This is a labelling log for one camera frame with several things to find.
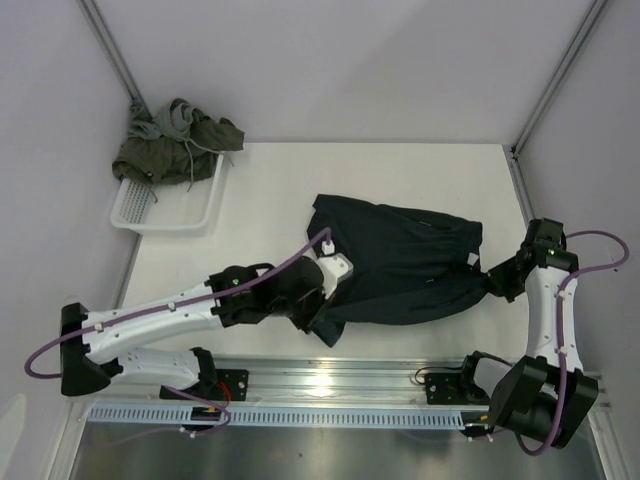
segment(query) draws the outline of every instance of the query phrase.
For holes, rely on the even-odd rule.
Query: metal frame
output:
[[[594,409],[589,412],[588,418],[607,480],[631,480],[618,443],[611,412],[606,409]]]
[[[524,219],[525,225],[528,225],[531,220],[536,218],[536,213],[524,181],[520,162],[515,159],[512,148],[503,146],[503,150],[504,156],[507,159],[507,166],[509,167],[513,188],[516,192],[516,198],[518,199],[520,211],[522,212],[522,218]]]
[[[80,10],[84,13],[91,30],[96,36],[98,43],[102,47],[104,54],[107,56],[109,63],[113,67],[116,76],[122,83],[122,86],[127,91],[127,94],[131,98],[132,101],[139,102],[145,112],[149,114],[149,108],[142,98],[142,93],[140,93],[140,89],[136,84],[133,75],[131,75],[131,71],[127,66],[127,63],[124,61],[124,57],[120,53],[120,49],[116,44],[113,35],[109,31],[109,27],[107,27],[102,14],[100,13],[100,9],[96,4],[95,0],[77,0],[78,5],[80,6]]]
[[[518,139],[516,140],[512,150],[513,157],[516,160],[520,157],[522,149],[529,141],[529,138],[531,138],[533,131],[547,113],[549,107],[551,107],[551,104],[558,95],[558,92],[569,75],[569,72],[574,67],[578,56],[584,50],[587,41],[593,34],[594,28],[602,18],[609,3],[609,0],[594,0],[591,4],[589,11],[580,23],[571,43],[569,43],[569,46],[567,47],[567,50],[564,52],[560,63],[556,67],[553,75],[544,88],[542,95],[538,99],[536,107],[533,109],[533,112],[531,112],[531,115],[529,115],[520,135],[518,135]]]
[[[61,428],[59,442],[50,464],[45,468],[43,478],[48,480],[68,480],[73,462],[78,453],[80,439],[84,432],[92,402],[67,401],[65,405],[64,425]]]

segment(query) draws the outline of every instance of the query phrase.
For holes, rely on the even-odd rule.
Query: white wall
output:
[[[149,106],[253,141],[512,143],[591,0],[99,0]]]
[[[604,375],[627,458],[640,475],[640,2],[615,0],[595,37],[524,152],[522,166],[538,214],[567,231],[610,230],[632,256],[618,273],[584,277],[578,288],[580,354]],[[602,240],[571,246],[583,265],[620,251]]]
[[[108,223],[127,104],[75,2],[3,2],[0,411],[27,396],[7,479],[40,478],[64,401],[59,382],[28,378],[24,361],[56,337],[65,303],[110,306],[130,250],[131,235]],[[58,370],[58,353],[38,368]]]

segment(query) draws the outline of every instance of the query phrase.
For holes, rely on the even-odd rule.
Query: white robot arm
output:
[[[323,250],[331,252],[332,245],[325,243]],[[210,398],[217,380],[208,351],[173,353],[141,347],[198,330],[257,324],[270,315],[289,317],[308,332],[316,314],[352,271],[341,254],[317,260],[302,256],[285,268],[232,266],[190,290],[134,308],[88,312],[79,303],[67,305],[61,315],[62,335],[85,333],[60,346],[62,393],[86,395],[111,383],[132,383]],[[219,295],[234,289],[234,294]]]
[[[513,301],[526,292],[529,337],[514,365],[482,352],[463,364],[462,397],[489,405],[488,425],[564,447],[598,396],[586,377],[574,336],[573,298],[578,257],[566,251],[561,223],[533,220],[520,250],[488,273],[490,292]]]

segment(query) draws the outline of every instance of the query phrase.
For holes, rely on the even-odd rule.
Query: red wire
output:
[[[224,382],[219,382],[218,387],[220,387],[220,389],[224,392],[224,396],[226,397],[225,400],[227,401],[227,405],[225,405],[226,407],[231,403],[231,392]]]

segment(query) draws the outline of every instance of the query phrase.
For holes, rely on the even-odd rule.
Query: purple cable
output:
[[[211,433],[217,432],[218,430],[222,430],[223,428],[226,428],[229,423],[231,422],[231,413],[229,412],[229,410],[226,409],[226,407],[223,407],[222,405],[218,405],[217,403],[211,402],[209,400],[205,400],[203,398],[199,398],[196,397],[194,395],[190,395],[188,393],[182,392],[178,389],[175,389],[173,387],[167,387],[165,386],[164,388],[166,388],[167,390],[171,391],[172,393],[175,393],[176,395],[179,395],[181,397],[183,397],[186,400],[193,400],[194,402],[198,402],[198,403],[202,403],[204,405],[209,405],[210,407],[214,407],[217,408],[218,410],[220,410],[222,413],[224,413],[225,419],[224,422],[222,422],[220,425],[215,425],[211,428],[208,428],[207,430],[202,430],[200,432],[193,432],[195,437],[202,437],[204,435],[209,435]],[[197,417],[193,417],[192,420],[200,420],[200,418]],[[139,438],[142,437],[146,437],[147,435],[153,435],[155,433],[160,433],[160,432],[180,432],[182,433],[181,430],[177,430],[176,427],[158,427],[158,428],[152,428],[151,430],[145,430],[144,432],[138,432],[135,433],[129,437],[120,439],[120,440],[116,440],[114,442],[110,442],[110,443],[106,443],[103,445],[92,445],[92,448],[111,448],[111,447],[117,447],[118,445],[122,445],[123,443],[128,443],[132,440],[137,440]]]
[[[259,276],[258,278],[254,278],[253,280],[250,280],[246,283],[242,283],[236,287],[232,287],[232,288],[228,288],[227,290],[223,290],[221,292],[214,292],[214,293],[209,293],[206,295],[201,295],[199,297],[195,297],[195,298],[190,298],[188,300],[182,300],[180,302],[175,302],[175,306],[177,308],[180,307],[186,307],[189,305],[194,305],[196,303],[200,303],[200,302],[205,302],[207,300],[214,300],[217,298],[223,298],[223,297],[228,297],[230,295],[235,295],[236,293],[242,292],[243,290],[246,290],[248,288],[254,287],[256,285],[258,285],[259,283],[264,282],[265,280],[270,279],[271,277],[273,277],[274,275],[277,275],[278,273],[280,273],[282,270],[284,270],[285,268],[289,267],[290,265],[292,265],[296,260],[298,260],[300,257],[302,257],[306,251],[308,251],[310,248],[312,248],[316,243],[318,243],[320,240],[325,239],[326,242],[330,242],[331,241],[331,229],[330,228],[324,228],[322,229],[315,237],[313,237],[311,240],[309,240],[306,245],[304,247],[302,247],[300,250],[298,250],[294,255],[292,255],[289,259],[285,260],[283,263],[281,263],[280,265],[278,265],[276,268],[273,268],[267,272],[265,272],[263,275]],[[117,317],[117,318],[113,318],[111,320],[107,320],[106,322],[103,322],[102,326],[103,328],[106,327],[112,327],[114,325],[118,325],[119,323],[122,322],[126,322],[127,320],[133,320],[134,318],[139,318],[145,315],[151,315],[153,313],[160,313],[160,312],[164,312],[166,310],[170,310],[168,305],[157,305],[155,307],[149,307],[149,308],[145,308],[144,310],[139,310],[137,312],[132,312],[132,313],[128,313],[126,315],[123,315],[121,317]],[[29,358],[27,358],[27,361],[24,364],[24,371],[27,375],[29,375],[30,377],[33,378],[38,378],[38,379],[51,379],[51,378],[61,378],[62,374],[61,373],[38,373],[36,371],[33,370],[33,362],[36,361],[36,359],[42,355],[44,352],[51,350],[53,347],[60,345],[63,342],[66,342],[67,340],[71,340],[72,338],[76,338],[79,337],[81,335],[84,335],[86,333],[90,333],[90,332],[94,332],[95,328],[92,327],[85,327],[85,328],[81,328],[80,330],[76,330],[74,332],[71,333],[67,333],[66,335],[62,335],[61,337],[58,337],[54,340],[51,340],[49,343],[46,343],[45,345],[43,345],[42,347],[40,347],[38,350],[36,350],[35,352],[33,352]]]
[[[558,287],[558,293],[564,292],[565,288],[567,288],[567,285],[569,285],[569,283],[572,280],[580,277],[581,275],[584,275],[585,273],[599,272],[602,270],[617,268],[629,259],[629,256],[630,256],[629,246],[625,243],[624,240],[622,240],[617,235],[614,235],[613,233],[605,232],[602,230],[584,230],[582,232],[575,232],[570,235],[567,235],[567,239],[574,238],[574,237],[581,237],[583,235],[600,235],[603,237],[611,238],[612,240],[615,240],[622,247],[622,250],[624,251],[624,255],[620,260],[617,260],[613,263],[594,265],[592,267],[585,267],[585,268],[581,268],[580,270],[576,270],[575,272],[567,276],[567,278],[565,278],[562,281],[562,283],[560,283]],[[556,335],[558,337],[558,348],[564,347],[563,303],[564,303],[563,297],[561,295],[558,295],[556,298],[556,332],[557,332]],[[547,450],[549,450],[549,448],[551,448],[551,445],[553,444],[554,440],[556,439],[556,436],[558,435],[558,430],[560,429],[560,421],[562,420],[562,411],[564,409],[564,401],[567,394],[567,358],[566,358],[566,355],[563,354],[560,350],[558,351],[558,361],[560,363],[560,384],[558,386],[558,402],[556,403],[556,410],[553,415],[553,423],[551,425],[551,431],[549,432],[549,435],[547,436],[545,441],[542,443],[542,445],[540,445],[535,450],[532,450],[524,444],[524,440],[522,439],[522,436],[516,433],[516,439],[518,440],[518,444],[520,445],[520,448],[522,448],[522,450],[527,455],[531,455],[533,457],[542,455]]]

